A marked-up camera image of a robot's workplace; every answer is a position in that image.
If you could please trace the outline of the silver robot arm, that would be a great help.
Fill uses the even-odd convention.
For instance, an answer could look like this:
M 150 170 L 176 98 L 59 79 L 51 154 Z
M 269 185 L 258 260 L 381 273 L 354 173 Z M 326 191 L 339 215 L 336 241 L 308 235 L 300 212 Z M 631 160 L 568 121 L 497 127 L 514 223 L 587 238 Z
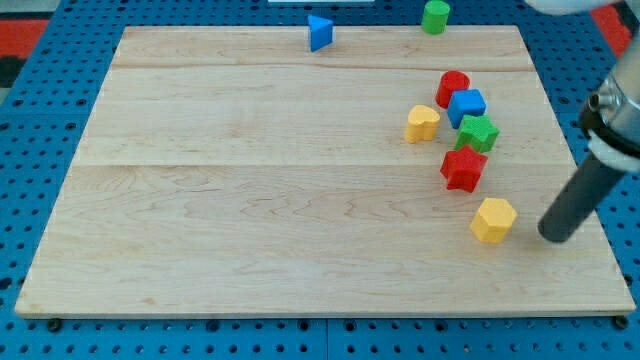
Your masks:
M 588 147 L 597 160 L 622 172 L 639 170 L 639 35 L 580 114 Z

